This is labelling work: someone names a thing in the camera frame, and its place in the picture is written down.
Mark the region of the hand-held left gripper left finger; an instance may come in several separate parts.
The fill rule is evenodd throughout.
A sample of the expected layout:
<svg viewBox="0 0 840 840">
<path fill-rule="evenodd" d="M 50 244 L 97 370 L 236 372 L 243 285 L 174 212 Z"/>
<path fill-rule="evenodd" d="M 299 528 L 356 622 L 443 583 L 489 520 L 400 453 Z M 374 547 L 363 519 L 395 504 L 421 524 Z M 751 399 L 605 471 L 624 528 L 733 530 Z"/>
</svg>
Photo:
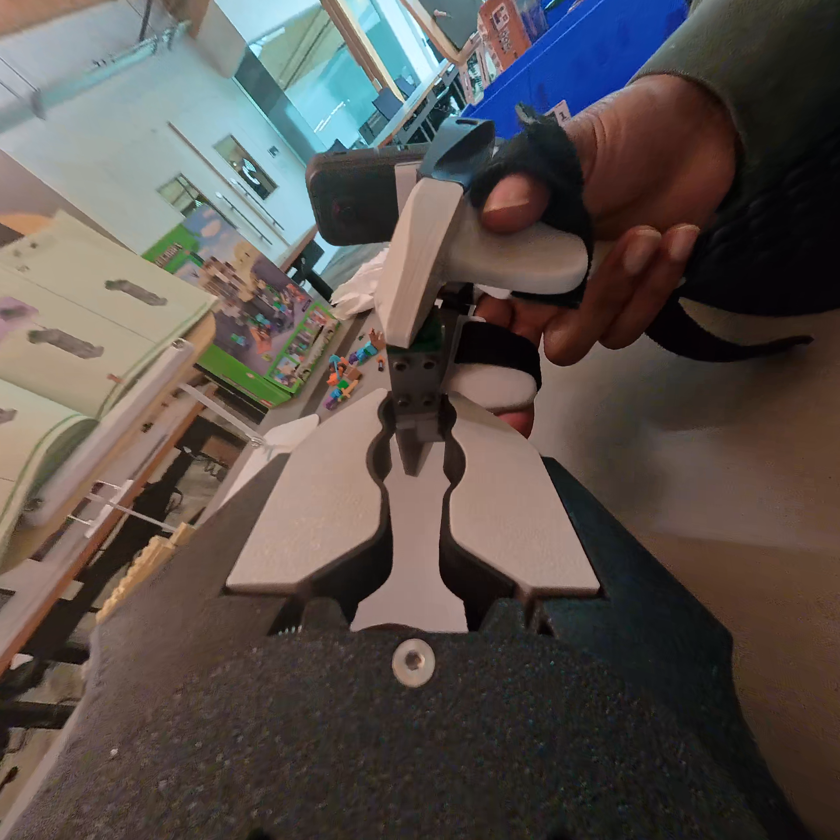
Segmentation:
<svg viewBox="0 0 840 840">
<path fill-rule="evenodd" d="M 391 394 L 379 388 L 316 428 L 288 457 L 226 580 L 243 595 L 339 604 L 348 623 L 393 565 Z"/>
</svg>

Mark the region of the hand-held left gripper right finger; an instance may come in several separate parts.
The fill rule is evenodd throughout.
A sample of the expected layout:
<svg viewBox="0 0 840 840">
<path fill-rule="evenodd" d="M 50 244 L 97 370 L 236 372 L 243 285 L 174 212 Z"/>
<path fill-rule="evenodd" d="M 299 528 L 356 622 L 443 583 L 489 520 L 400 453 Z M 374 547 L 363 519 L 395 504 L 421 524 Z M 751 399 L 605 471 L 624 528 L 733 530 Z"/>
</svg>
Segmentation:
<svg viewBox="0 0 840 840">
<path fill-rule="evenodd" d="M 500 599 L 599 595 L 601 584 L 530 442 L 456 392 L 448 396 L 439 570 L 480 625 Z"/>
</svg>

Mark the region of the grey brick pillar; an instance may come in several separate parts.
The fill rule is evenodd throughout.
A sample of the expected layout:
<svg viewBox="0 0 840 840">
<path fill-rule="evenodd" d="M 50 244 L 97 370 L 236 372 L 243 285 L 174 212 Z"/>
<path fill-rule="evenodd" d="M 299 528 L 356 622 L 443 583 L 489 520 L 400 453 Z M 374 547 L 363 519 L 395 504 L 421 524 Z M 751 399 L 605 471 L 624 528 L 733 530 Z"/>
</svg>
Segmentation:
<svg viewBox="0 0 840 840">
<path fill-rule="evenodd" d="M 395 439 L 404 471 L 411 477 L 419 476 L 427 451 L 444 438 L 443 384 L 452 338 L 452 325 L 435 310 L 410 347 L 385 346 Z"/>
</svg>

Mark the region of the person's right forearm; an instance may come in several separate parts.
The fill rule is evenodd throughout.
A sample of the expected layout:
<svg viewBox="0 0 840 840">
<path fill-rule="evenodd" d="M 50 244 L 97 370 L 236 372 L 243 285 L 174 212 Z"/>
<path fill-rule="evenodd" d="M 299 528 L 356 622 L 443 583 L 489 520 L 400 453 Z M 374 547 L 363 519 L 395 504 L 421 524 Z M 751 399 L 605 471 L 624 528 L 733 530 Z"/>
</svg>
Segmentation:
<svg viewBox="0 0 840 840">
<path fill-rule="evenodd" d="M 737 344 L 703 329 L 694 302 L 784 319 L 838 309 L 839 2 L 695 2 L 632 78 L 686 79 L 725 107 L 736 174 L 646 335 L 693 361 L 745 361 L 810 335 Z"/>
</svg>

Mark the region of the person's right hand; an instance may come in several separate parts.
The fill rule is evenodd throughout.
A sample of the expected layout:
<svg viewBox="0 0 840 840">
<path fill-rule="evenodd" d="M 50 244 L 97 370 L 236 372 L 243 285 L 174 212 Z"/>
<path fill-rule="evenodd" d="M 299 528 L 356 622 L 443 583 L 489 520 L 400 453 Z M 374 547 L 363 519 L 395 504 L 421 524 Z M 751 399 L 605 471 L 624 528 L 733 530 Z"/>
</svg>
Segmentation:
<svg viewBox="0 0 840 840">
<path fill-rule="evenodd" d="M 483 295 L 475 314 L 568 366 L 597 343 L 626 348 L 656 319 L 732 186 L 738 136 L 709 91 L 667 75 L 634 81 L 563 128 L 581 163 L 594 240 L 611 247 L 577 309 Z"/>
</svg>

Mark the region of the brown printed toy box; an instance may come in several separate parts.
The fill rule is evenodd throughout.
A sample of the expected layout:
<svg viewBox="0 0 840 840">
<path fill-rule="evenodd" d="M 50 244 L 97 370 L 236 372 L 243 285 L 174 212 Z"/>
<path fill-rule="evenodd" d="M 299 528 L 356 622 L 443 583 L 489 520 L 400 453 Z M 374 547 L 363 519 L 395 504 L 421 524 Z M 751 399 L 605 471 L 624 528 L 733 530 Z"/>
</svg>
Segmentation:
<svg viewBox="0 0 840 840">
<path fill-rule="evenodd" d="M 482 2 L 476 36 L 458 69 L 468 105 L 479 104 L 491 83 L 548 32 L 543 6 L 541 1 Z"/>
</svg>

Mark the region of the blue plastic bin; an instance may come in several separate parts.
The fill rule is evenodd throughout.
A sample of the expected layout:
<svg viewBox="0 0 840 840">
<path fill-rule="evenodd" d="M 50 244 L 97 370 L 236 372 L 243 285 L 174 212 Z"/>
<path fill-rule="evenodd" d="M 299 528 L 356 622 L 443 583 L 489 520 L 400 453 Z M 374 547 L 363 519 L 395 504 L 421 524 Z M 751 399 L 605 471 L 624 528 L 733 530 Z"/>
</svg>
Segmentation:
<svg viewBox="0 0 840 840">
<path fill-rule="evenodd" d="M 516 107 L 540 113 L 565 104 L 570 115 L 622 88 L 682 25 L 684 1 L 583 2 L 555 14 L 549 31 L 489 85 L 465 116 L 496 124 L 497 136 L 519 131 Z"/>
</svg>

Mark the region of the green toy box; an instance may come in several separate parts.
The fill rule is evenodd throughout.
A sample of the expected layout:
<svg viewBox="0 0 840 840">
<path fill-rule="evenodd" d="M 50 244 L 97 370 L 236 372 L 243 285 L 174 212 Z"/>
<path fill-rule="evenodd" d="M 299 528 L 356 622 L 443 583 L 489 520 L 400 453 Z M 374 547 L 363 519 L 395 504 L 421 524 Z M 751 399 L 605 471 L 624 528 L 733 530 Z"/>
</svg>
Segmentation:
<svg viewBox="0 0 840 840">
<path fill-rule="evenodd" d="M 202 205 L 142 257 L 214 295 L 215 335 L 197 366 L 263 412 L 287 403 L 337 319 L 218 211 Z"/>
</svg>

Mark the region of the pale green instruction book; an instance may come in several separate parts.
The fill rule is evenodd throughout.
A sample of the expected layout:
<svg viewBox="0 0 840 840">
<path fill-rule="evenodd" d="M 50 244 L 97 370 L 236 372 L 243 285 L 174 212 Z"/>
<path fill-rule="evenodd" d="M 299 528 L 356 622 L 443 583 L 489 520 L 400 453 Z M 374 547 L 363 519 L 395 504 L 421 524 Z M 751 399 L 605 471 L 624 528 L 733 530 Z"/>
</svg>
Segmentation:
<svg viewBox="0 0 840 840">
<path fill-rule="evenodd" d="M 1 263 L 5 554 L 27 502 L 217 304 L 63 212 Z"/>
</svg>

